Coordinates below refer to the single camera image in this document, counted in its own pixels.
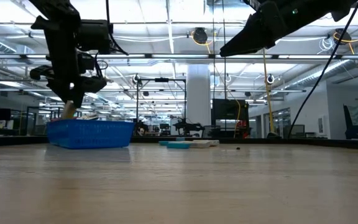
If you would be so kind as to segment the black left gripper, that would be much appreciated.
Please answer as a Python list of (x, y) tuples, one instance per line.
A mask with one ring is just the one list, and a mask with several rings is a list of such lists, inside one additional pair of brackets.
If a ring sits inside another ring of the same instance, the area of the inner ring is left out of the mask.
[(47, 86), (62, 100), (73, 101), (80, 108), (86, 92), (96, 93), (103, 89), (107, 81), (100, 73), (84, 77), (88, 70), (96, 68), (97, 60), (89, 51), (78, 48), (76, 33), (81, 24), (79, 16), (65, 19), (44, 19), (39, 16), (31, 28), (42, 30), (47, 41), (51, 66), (41, 66), (31, 71), (31, 78), (39, 80), (44, 76)]

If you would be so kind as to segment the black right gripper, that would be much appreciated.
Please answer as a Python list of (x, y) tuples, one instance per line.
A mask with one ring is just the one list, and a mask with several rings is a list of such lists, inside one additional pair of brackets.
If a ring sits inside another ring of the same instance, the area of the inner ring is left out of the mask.
[(220, 48), (220, 56), (253, 54), (275, 45), (295, 31), (295, 0), (249, 0), (255, 12), (249, 17), (249, 30), (243, 29)]

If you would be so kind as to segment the white building column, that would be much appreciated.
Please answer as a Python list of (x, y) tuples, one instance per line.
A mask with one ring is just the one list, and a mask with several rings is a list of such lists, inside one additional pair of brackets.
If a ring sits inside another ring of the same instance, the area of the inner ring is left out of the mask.
[(210, 71), (208, 64), (190, 64), (186, 77), (186, 117), (190, 123), (211, 124)]

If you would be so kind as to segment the black metal table frame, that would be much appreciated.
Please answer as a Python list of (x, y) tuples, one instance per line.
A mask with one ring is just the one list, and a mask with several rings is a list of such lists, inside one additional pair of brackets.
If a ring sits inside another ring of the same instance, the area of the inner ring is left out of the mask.
[[(321, 147), (339, 147), (347, 149), (358, 149), (358, 140), (338, 140), (322, 138), (295, 138), (295, 139), (234, 139), (218, 138), (221, 144), (266, 144), (266, 145), (307, 145)], [(0, 136), (0, 146), (14, 146), (25, 144), (49, 143), (46, 136)]]

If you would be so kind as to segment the white object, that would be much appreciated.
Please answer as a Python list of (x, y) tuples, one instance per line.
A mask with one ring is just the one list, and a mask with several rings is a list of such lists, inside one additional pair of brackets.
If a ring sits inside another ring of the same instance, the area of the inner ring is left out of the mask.
[(190, 142), (191, 148), (208, 148), (211, 147), (211, 141), (209, 140), (193, 140)]

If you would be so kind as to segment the blue plastic basket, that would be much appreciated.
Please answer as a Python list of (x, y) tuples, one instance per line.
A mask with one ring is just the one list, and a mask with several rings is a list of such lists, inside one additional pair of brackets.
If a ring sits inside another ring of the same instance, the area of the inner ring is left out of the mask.
[(64, 119), (47, 124), (50, 144), (67, 149), (127, 147), (135, 124), (126, 121)]

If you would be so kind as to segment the black open frame stand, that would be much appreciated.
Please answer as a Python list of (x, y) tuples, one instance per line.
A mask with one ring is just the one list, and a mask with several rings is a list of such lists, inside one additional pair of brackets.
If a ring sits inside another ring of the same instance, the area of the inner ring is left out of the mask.
[(62, 115), (57, 106), (28, 106), (25, 112), (24, 132), (27, 136), (45, 136), (47, 125)]

